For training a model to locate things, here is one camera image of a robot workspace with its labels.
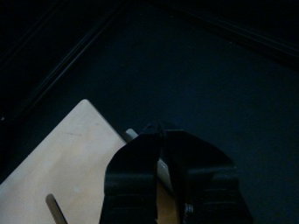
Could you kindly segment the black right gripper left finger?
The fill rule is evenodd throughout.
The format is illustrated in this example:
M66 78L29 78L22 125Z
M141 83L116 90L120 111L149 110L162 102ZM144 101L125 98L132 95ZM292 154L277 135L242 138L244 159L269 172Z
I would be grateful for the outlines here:
M105 170L98 224L156 224L158 125L149 123L113 155Z

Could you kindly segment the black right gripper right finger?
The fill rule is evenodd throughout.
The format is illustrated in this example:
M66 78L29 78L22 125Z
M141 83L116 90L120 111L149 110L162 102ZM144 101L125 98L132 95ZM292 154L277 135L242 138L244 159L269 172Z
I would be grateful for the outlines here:
M160 131L178 224L253 224L232 159L169 123Z

